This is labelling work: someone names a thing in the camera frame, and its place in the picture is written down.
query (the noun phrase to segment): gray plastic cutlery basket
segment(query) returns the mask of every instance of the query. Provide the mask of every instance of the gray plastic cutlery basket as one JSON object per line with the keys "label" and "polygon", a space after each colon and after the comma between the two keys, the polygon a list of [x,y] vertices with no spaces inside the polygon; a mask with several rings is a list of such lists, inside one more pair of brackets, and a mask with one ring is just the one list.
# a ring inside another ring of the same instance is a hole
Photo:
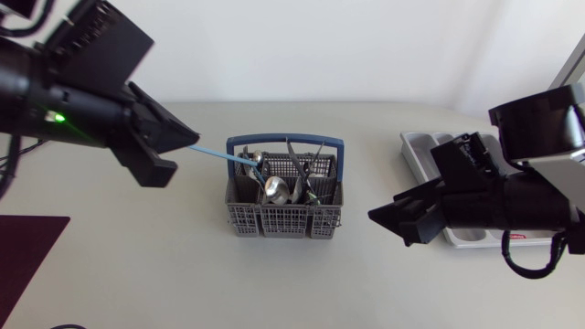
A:
{"label": "gray plastic cutlery basket", "polygon": [[[263,232],[268,238],[304,238],[309,233],[312,239],[331,239],[335,229],[341,225],[343,205],[344,142],[337,138],[300,133],[261,133],[231,137],[228,139],[228,154],[234,154],[234,146],[253,143],[310,143],[332,146],[333,154],[319,155],[313,165],[317,177],[309,177],[309,183],[321,205],[262,204],[260,185],[246,175],[244,166],[228,161],[228,187],[226,205],[229,223],[240,237],[257,237]],[[312,154],[297,154],[301,165],[313,159]],[[299,172],[288,154],[265,154],[259,167],[264,179],[276,175],[294,188]]]}

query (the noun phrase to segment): white table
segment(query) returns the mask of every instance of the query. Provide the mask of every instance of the white table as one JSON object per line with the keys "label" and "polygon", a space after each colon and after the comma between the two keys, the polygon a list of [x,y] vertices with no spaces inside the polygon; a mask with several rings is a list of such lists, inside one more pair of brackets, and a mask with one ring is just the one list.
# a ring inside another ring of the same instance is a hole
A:
{"label": "white table", "polygon": [[[367,218],[415,180],[400,131],[488,131],[488,122],[402,103],[195,103],[167,107],[225,151],[230,136],[316,133],[346,143],[332,240],[244,239],[227,224],[226,161],[187,149],[166,189],[140,188],[109,150],[50,143],[24,156],[0,213],[71,216],[5,328],[582,328],[585,259],[548,278],[499,249],[442,236],[404,247]],[[547,247],[512,249],[542,267]]]}

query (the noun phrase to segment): black cable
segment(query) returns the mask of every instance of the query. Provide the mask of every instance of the black cable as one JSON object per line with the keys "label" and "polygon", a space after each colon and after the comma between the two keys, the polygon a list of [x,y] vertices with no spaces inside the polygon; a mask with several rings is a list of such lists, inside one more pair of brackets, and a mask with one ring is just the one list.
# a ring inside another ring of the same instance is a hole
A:
{"label": "black cable", "polygon": [[[34,150],[34,149],[36,149],[37,147],[39,147],[40,145],[42,145],[42,144],[44,144],[44,143],[46,143],[46,142],[47,142],[47,141],[43,141],[43,140],[40,140],[40,139],[39,139],[39,140],[37,140],[37,142],[36,142],[36,143],[34,143],[34,144],[32,144],[32,145],[30,145],[30,146],[28,146],[28,147],[26,147],[26,148],[24,148],[24,149],[20,150],[20,152],[18,152],[18,153],[19,153],[20,155],[27,154],[27,153],[29,153],[30,151],[32,151],[32,150]],[[4,161],[4,160],[6,160],[6,159],[8,159],[8,155],[7,155],[7,156],[0,157],[0,161]]]}
{"label": "black cable", "polygon": [[38,17],[38,20],[35,24],[28,28],[22,29],[9,29],[5,27],[0,27],[0,36],[1,37],[28,37],[33,33],[37,32],[45,21],[47,20],[48,14],[50,14],[51,10],[53,9],[53,5],[55,4],[55,0],[46,0],[45,6],[43,7],[43,12]]}
{"label": "black cable", "polygon": [[18,166],[18,158],[20,157],[20,136],[12,135],[10,138],[10,146],[8,147],[8,159],[5,162],[6,170],[0,179],[0,198],[4,196],[8,187],[15,177],[16,167]]}
{"label": "black cable", "polygon": [[51,329],[85,329],[84,327],[78,324],[62,324],[56,327],[52,327]]}
{"label": "black cable", "polygon": [[567,234],[565,232],[555,234],[550,244],[550,261],[547,266],[540,270],[530,270],[516,265],[512,260],[510,256],[510,231],[505,230],[502,235],[502,256],[504,256],[505,263],[516,274],[527,279],[542,279],[552,273],[557,267],[558,261],[563,255],[563,251],[565,251],[565,247],[567,247]]}

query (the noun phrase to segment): red label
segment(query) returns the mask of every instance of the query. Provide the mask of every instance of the red label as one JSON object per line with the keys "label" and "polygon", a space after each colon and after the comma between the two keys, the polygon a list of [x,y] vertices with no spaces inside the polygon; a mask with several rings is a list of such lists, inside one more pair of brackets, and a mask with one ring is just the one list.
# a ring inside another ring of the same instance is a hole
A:
{"label": "red label", "polygon": [[515,234],[512,233],[510,234],[510,239],[526,239],[527,236],[525,236],[524,234]]}

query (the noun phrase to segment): stainless steel tray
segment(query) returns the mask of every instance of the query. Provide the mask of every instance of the stainless steel tray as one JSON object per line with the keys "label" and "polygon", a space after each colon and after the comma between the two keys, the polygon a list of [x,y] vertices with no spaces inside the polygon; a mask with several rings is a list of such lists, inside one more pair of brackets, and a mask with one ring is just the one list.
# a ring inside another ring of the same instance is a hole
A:
{"label": "stainless steel tray", "polygon": [[[439,176],[439,170],[432,159],[431,149],[442,143],[449,142],[460,133],[401,133],[402,154],[409,163],[412,173],[419,184],[428,182]],[[502,147],[497,138],[490,133],[481,133],[485,147],[494,160],[507,173],[517,172],[507,164],[502,155]],[[446,228],[445,238],[455,248],[487,248],[500,247],[502,231],[498,229]],[[543,246],[550,245],[552,231],[513,231],[510,246]]]}

